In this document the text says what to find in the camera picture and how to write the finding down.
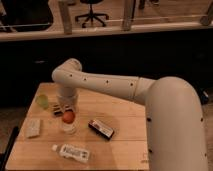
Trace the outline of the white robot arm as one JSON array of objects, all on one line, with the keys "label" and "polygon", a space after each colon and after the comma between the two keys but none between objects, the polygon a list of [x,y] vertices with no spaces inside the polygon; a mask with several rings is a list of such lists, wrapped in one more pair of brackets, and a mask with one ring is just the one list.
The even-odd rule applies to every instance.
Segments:
[{"label": "white robot arm", "polygon": [[187,81],[86,73],[74,58],[56,67],[52,80],[65,103],[83,88],[143,105],[150,171],[208,171],[202,105]]}]

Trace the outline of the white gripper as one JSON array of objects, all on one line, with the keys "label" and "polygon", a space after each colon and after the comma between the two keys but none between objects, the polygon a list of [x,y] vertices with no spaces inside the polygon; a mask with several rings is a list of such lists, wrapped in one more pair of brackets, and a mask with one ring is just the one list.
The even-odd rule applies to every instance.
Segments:
[{"label": "white gripper", "polygon": [[65,113],[75,114],[72,107],[75,107],[78,100],[78,92],[76,88],[68,88],[60,86],[57,94],[58,102],[62,106],[60,107],[62,115]]}]

